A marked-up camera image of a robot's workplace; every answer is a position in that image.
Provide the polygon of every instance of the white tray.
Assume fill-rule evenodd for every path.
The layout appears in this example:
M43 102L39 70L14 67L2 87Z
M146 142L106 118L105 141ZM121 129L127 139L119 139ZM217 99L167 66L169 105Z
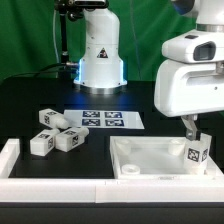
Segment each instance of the white tray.
M184 154L171 155L168 146L180 137L111 137L110 152L116 179L214 179L223 176L208 157L203 175L184 168Z

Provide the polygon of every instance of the paper sheet with markers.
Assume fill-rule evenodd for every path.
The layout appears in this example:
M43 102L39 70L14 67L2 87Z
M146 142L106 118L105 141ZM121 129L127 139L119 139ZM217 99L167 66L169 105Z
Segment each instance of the paper sheet with markers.
M73 127L144 129L138 112L65 110L64 116Z

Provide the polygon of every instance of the cube with marker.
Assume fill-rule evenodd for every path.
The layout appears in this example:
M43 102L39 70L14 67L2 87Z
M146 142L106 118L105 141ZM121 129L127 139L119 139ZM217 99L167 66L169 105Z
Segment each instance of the cube with marker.
M89 129L86 127L69 128L56 136L55 148L64 152L68 152L71 149L74 149L80 144L84 143L85 137L88 134L89 134Z

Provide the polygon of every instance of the black table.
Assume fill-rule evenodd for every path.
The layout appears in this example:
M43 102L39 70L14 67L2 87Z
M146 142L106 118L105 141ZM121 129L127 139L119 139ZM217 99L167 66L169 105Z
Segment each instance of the black table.
M21 154L10 178L113 179L110 136L185 136L180 118L167 118L154 107L154 82L129 82L114 95L91 95L73 87L72 81L11 78L0 86L0 144L19 138ZM39 110L51 108L137 111L144 130L90 129L83 145L68 153L52 150L46 157L30 154L29 140L42 131ZM210 156L224 168L224 118L220 113L199 116L198 127L213 136ZM222 223L224 203L114 203L114 204L17 204L1 203L2 223Z

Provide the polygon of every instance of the robot camera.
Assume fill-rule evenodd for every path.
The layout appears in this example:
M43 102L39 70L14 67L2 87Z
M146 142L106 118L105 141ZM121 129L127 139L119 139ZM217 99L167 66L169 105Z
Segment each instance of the robot camera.
M88 9L104 9L109 5L107 0L69 0L68 4L70 6Z

